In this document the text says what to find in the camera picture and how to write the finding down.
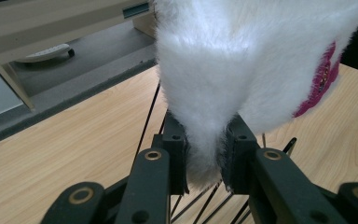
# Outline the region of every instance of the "pink fabric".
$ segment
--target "pink fabric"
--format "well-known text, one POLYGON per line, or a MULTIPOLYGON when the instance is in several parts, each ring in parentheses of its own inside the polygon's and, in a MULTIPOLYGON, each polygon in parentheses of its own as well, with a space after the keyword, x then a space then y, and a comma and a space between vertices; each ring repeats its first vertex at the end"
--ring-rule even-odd
POLYGON ((329 46, 328 50, 324 54, 321 64, 316 70, 315 78, 312 81, 312 89, 310 91, 310 96, 307 101, 303 102, 294 114, 294 117, 303 115, 307 110, 316 106, 319 101, 322 99, 322 96, 327 92, 331 83, 333 83, 338 76, 338 67, 340 62, 340 56, 337 59, 337 62, 331 66, 331 57, 336 50, 336 43, 333 43, 329 46))

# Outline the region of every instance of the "fluffy toy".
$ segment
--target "fluffy toy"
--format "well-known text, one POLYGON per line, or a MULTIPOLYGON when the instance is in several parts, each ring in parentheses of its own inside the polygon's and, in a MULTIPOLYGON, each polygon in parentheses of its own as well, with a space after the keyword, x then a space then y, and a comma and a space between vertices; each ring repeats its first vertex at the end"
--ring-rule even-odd
POLYGON ((155 0, 160 82, 190 144, 187 180, 220 178, 227 124, 254 133, 316 105, 358 27, 358 0, 155 0))

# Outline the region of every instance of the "white fluffy fabric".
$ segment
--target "white fluffy fabric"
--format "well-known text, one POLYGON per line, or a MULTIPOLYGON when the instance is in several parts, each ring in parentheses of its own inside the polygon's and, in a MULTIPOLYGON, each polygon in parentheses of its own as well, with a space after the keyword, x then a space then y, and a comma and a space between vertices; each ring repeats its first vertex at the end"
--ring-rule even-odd
POLYGON ((160 81, 191 149, 187 179, 220 178, 227 124, 289 121, 328 46, 334 64, 358 27, 358 0, 155 0, 160 81))

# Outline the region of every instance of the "white fur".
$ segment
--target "white fur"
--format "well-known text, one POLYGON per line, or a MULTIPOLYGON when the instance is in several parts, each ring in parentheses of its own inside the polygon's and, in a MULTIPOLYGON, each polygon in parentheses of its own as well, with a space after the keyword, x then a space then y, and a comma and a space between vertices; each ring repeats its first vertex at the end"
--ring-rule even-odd
POLYGON ((332 64, 358 27, 358 0, 155 0, 158 63, 169 109, 191 145, 187 178, 220 178, 227 124, 254 133, 289 121, 308 99, 327 47, 332 64))

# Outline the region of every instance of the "pink sparkly fabric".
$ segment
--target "pink sparkly fabric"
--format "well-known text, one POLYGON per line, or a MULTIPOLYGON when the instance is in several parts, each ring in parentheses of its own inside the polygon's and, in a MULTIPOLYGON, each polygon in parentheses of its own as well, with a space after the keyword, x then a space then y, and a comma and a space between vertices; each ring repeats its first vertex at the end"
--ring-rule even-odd
POLYGON ((331 57, 336 50, 336 43, 333 43, 329 46, 328 50, 324 54, 321 64, 316 70, 315 78, 312 81, 312 89, 310 91, 310 96, 307 101, 303 102, 294 114, 294 117, 303 115, 307 110, 316 106, 319 101, 322 99, 322 96, 327 92, 331 83, 333 83, 338 76, 338 67, 340 62, 340 56, 338 57, 337 62, 331 66, 331 57))

